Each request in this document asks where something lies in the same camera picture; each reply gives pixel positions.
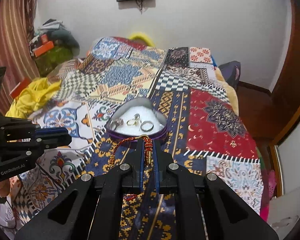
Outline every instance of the quilt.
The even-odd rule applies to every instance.
[[[14,178],[18,221],[27,223],[82,174],[109,171],[116,143],[105,124],[118,106],[138,97],[150,98],[167,117],[162,150],[193,173],[217,174],[259,214],[262,160],[215,68],[210,49],[158,49],[119,37],[97,40],[82,63],[58,68],[59,92],[29,118],[42,128],[66,127],[72,142],[46,150],[35,169]],[[133,150],[120,146],[116,165]],[[156,193],[152,167],[144,172],[143,192],[123,200],[118,239],[176,239],[174,196]]]

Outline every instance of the crescent moon print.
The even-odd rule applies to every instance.
[[[194,131],[193,129],[191,129],[191,125],[188,125],[188,130],[189,130],[190,132],[193,132],[193,131]]]

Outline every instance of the red fabric patch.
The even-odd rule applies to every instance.
[[[190,93],[187,148],[258,158],[255,141],[231,106],[196,89]]]
[[[138,49],[138,50],[144,50],[147,46],[136,43],[132,40],[126,39],[126,38],[121,38],[121,37],[113,37],[118,41],[124,42],[125,44],[128,44],[129,46]]]

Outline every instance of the striped curtain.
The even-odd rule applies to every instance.
[[[28,41],[33,37],[36,0],[0,0],[0,66],[7,67],[0,93],[0,112],[12,103],[9,93],[25,77],[39,77]]]

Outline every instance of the metal bolt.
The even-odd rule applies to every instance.
[[[123,163],[123,164],[120,165],[120,169],[123,170],[123,171],[126,171],[129,168],[130,168],[130,165],[127,164],[127,163]]]
[[[172,169],[172,170],[176,170],[176,169],[179,168],[179,165],[176,164],[176,163],[170,163],[170,164],[169,164],[169,168]]]
[[[92,178],[92,176],[89,173],[85,173],[80,178],[82,181],[89,181]]]
[[[208,180],[216,180],[217,176],[214,173],[208,173],[207,178]]]

